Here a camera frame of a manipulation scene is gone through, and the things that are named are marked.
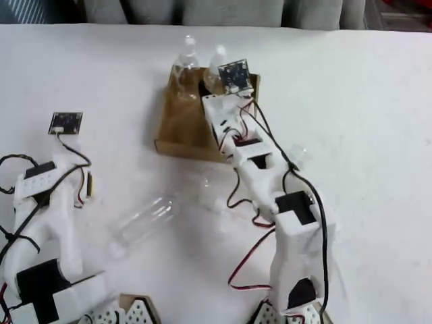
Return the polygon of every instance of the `circuit board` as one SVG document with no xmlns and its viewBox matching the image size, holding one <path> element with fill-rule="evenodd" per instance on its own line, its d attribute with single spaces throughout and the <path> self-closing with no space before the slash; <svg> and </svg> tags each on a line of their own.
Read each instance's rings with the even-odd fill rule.
<svg viewBox="0 0 432 324">
<path fill-rule="evenodd" d="M 48 134 L 77 135 L 81 120 L 82 113 L 54 113 Z"/>
<path fill-rule="evenodd" d="M 226 94 L 253 89 L 246 59 L 221 65 L 218 69 Z"/>
</svg>

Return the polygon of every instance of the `cardboard box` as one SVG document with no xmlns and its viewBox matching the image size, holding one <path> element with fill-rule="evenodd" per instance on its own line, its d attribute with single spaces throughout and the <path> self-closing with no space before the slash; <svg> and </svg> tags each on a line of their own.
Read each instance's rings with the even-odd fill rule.
<svg viewBox="0 0 432 324">
<path fill-rule="evenodd" d="M 197 72 L 200 80 L 205 70 L 202 67 Z M 253 95 L 258 99 L 260 76 L 251 74 L 250 81 L 254 87 Z M 161 121 L 155 135 L 156 151 L 172 157 L 225 163 L 205 120 L 200 99 L 183 103 L 177 100 L 177 91 L 176 78 L 171 72 L 165 89 Z"/>
</svg>

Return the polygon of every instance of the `white table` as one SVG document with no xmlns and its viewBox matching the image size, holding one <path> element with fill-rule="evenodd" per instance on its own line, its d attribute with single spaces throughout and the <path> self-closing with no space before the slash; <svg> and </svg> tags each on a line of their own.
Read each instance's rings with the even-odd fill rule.
<svg viewBox="0 0 432 324">
<path fill-rule="evenodd" d="M 0 155 L 48 160 L 52 112 L 84 112 L 79 141 L 94 163 L 97 197 L 77 214 L 77 224 L 89 264 L 116 273 L 121 291 L 150 295 L 164 323 L 243 323 L 263 297 L 226 284 L 263 234 L 245 213 L 182 213 L 123 262 L 109 264 L 101 252 L 104 223 L 154 187 L 178 181 L 181 167 L 229 179 L 222 196 L 234 185 L 226 167 L 154 152 L 161 91 L 189 33 L 203 65 L 219 43 L 233 60 L 247 57 L 262 76 L 259 101 L 275 137 L 285 149 L 297 144 L 310 152 L 305 172 L 341 225 L 334 250 L 350 319 L 336 323 L 432 321 L 430 34 L 0 26 Z M 3 165 L 1 183 L 12 184 L 24 166 Z M 0 209 L 10 228 L 10 196 L 0 196 Z M 267 281 L 273 240 L 240 283 Z M 336 281 L 334 319 L 346 314 Z"/>
</svg>

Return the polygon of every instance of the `plastic bottle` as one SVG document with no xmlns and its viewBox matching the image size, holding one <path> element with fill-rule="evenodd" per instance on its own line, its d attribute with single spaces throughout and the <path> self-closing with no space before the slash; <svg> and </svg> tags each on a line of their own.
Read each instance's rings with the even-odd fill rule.
<svg viewBox="0 0 432 324">
<path fill-rule="evenodd" d="M 127 256 L 150 235 L 178 214 L 180 202 L 176 195 L 154 194 L 108 225 L 111 232 L 109 254 L 115 259 Z"/>
<path fill-rule="evenodd" d="M 198 98 L 199 63 L 196 59 L 195 39 L 188 35 L 184 39 L 184 48 L 173 67 L 180 100 Z"/>
<path fill-rule="evenodd" d="M 223 95 L 224 88 L 219 75 L 218 66 L 226 61 L 226 50 L 223 45 L 217 45 L 216 53 L 210 60 L 210 66 L 204 71 L 204 83 L 208 91 L 214 95 Z"/>
</svg>

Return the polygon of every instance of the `robotic arm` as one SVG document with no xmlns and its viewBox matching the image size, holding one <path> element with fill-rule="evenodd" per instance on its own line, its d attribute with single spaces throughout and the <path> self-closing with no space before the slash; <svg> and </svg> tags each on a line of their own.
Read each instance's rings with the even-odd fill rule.
<svg viewBox="0 0 432 324">
<path fill-rule="evenodd" d="M 241 89 L 241 84 L 247 84 L 242 80 L 240 86 L 235 84 L 236 78 L 244 77 L 239 72 L 241 65 L 244 68 L 245 62 L 231 63 L 228 69 L 219 67 L 227 94 L 210 94 L 201 84 L 200 95 L 220 152 L 248 188 L 254 209 L 275 224 L 277 247 L 270 270 L 269 301 L 279 314 L 286 315 L 328 293 L 326 271 L 331 270 L 327 264 L 332 264 L 335 222 L 331 215 L 322 215 L 315 188 L 298 173 L 270 129 L 252 114 L 256 105 L 253 89 Z M 230 82 L 234 93 L 230 93 Z"/>
<path fill-rule="evenodd" d="M 6 282 L 22 301 L 10 311 L 13 323 L 71 323 L 113 297 L 105 273 L 83 277 L 74 207 L 90 196 L 89 163 L 80 166 L 73 155 L 57 154 L 18 177 L 14 233 L 24 229 L 5 256 Z M 52 240 L 59 245 L 59 256 L 35 264 L 35 244 L 44 248 Z"/>
</svg>

